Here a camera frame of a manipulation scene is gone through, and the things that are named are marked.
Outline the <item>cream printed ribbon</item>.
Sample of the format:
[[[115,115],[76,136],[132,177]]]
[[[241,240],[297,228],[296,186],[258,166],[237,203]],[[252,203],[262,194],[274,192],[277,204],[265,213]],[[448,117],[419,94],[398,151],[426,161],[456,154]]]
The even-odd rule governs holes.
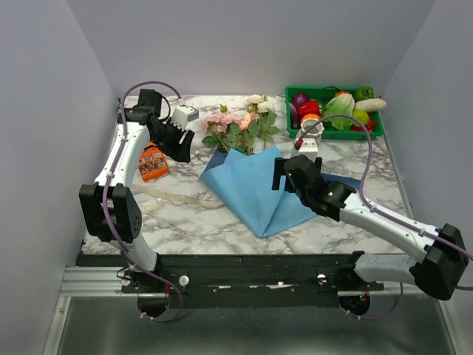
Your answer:
[[[144,214],[164,208],[180,208],[193,213],[216,211],[225,204],[216,200],[205,200],[198,197],[164,192],[150,186],[132,185],[132,193],[137,198],[138,206]]]

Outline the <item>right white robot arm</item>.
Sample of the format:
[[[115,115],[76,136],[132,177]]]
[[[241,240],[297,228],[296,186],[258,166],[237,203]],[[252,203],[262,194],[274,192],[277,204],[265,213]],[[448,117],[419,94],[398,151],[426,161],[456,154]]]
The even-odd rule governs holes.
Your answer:
[[[341,284],[350,290],[372,282],[416,285],[437,300],[449,300],[460,289],[460,279],[469,264],[460,230],[445,224],[438,228],[401,216],[362,197],[361,190],[338,180],[324,180],[321,158],[304,155],[274,163],[274,190],[298,196],[303,206],[328,217],[368,231],[403,251],[402,255],[375,256],[362,253],[354,264],[340,271]]]

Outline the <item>white rose stem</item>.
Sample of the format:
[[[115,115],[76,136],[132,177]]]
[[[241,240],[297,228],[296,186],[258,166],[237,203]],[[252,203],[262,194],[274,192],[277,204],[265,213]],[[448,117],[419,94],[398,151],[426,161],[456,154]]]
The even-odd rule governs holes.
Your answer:
[[[277,114],[273,104],[265,95],[250,95],[247,98],[246,131],[252,138],[262,141],[262,148],[266,149],[273,142],[273,136],[279,133],[276,126]]]

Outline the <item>pink rose bunch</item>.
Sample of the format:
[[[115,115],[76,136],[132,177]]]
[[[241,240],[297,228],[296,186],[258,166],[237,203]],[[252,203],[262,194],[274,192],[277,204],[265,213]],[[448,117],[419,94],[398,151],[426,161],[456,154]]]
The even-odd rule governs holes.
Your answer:
[[[216,147],[221,152],[234,149],[252,155],[254,139],[259,133],[259,115],[249,112],[241,116],[221,106],[221,113],[203,118],[202,127],[205,133],[202,142],[206,146]]]

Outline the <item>blue flower bouquet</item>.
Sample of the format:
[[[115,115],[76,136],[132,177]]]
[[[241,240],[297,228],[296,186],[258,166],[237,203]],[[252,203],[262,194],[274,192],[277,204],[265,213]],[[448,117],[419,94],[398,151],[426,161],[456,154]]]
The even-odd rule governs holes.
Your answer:
[[[273,190],[273,170],[282,153],[272,146],[247,156],[217,150],[201,180],[258,238],[270,237],[315,217],[295,194]]]

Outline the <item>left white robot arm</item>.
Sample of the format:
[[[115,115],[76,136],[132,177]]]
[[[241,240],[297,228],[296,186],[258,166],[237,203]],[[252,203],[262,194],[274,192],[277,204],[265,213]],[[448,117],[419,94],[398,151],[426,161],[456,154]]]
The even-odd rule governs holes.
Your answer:
[[[130,187],[148,143],[176,162],[191,160],[194,132],[186,127],[199,117],[197,109],[178,98],[171,115],[161,118],[164,101],[159,92],[141,89],[132,108],[120,102],[116,136],[105,166],[93,183],[79,190],[88,234],[119,249],[130,269],[140,272],[138,282],[148,292],[163,286],[164,275],[159,254],[141,234],[142,213]]]

